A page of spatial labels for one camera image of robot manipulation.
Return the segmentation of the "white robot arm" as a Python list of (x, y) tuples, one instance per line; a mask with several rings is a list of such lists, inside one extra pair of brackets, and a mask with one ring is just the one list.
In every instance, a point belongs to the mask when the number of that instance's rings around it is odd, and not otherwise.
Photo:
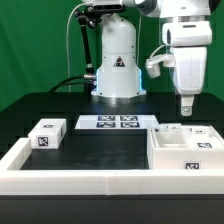
[(145, 57), (145, 70), (157, 78), (162, 66), (169, 68), (180, 112), (190, 116), (204, 85), (213, 39), (210, 16), (222, 0), (82, 1), (87, 23), (101, 26), (102, 64), (92, 97), (116, 104), (145, 96), (136, 50), (155, 46)]

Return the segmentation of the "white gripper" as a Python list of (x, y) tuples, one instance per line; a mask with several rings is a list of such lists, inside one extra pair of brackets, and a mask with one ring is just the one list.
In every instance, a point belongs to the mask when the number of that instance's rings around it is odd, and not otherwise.
[(192, 115), (193, 96), (204, 84), (207, 45), (212, 42), (209, 21), (165, 23), (162, 41), (174, 57), (173, 83), (181, 94), (181, 114)]

